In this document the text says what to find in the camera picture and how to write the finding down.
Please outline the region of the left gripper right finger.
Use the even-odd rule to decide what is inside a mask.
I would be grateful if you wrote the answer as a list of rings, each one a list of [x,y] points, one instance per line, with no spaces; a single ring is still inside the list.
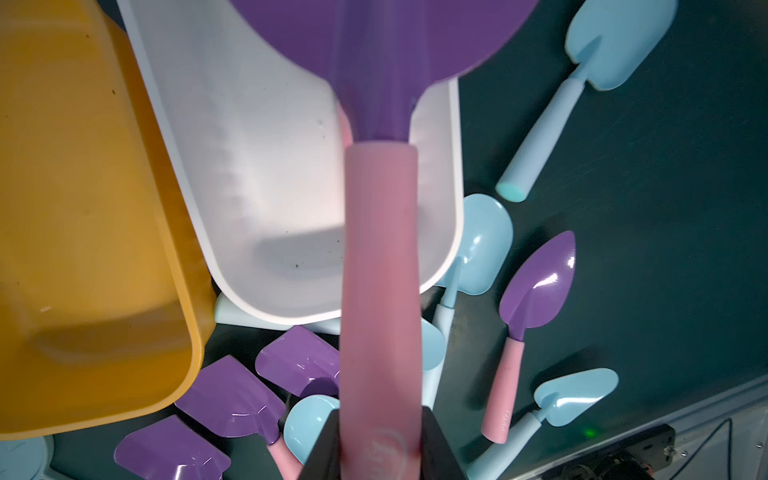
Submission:
[[[421,480],[466,480],[433,413],[422,407]]]

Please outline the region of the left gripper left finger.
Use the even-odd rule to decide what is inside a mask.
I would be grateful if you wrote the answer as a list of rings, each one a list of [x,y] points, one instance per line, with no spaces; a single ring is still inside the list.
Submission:
[[[332,410],[306,460],[299,480],[340,480],[339,410]]]

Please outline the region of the yellow plastic storage box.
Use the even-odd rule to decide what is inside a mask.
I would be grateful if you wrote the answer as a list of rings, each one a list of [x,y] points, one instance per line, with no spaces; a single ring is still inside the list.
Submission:
[[[1,5],[1,437],[161,410],[215,322],[126,33],[94,1]]]

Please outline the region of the white plastic storage box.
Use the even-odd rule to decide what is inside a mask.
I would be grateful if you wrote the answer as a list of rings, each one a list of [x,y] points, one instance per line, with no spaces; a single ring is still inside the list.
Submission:
[[[227,1],[119,5],[220,324],[340,329],[344,150],[330,87]]]

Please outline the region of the purple pointed shovel pink handle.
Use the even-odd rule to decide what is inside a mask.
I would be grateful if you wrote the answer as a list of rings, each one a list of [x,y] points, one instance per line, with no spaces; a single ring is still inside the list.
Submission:
[[[531,1],[238,1],[280,54],[324,79],[350,123],[344,154],[340,475],[421,473],[422,343],[413,111],[491,57]]]

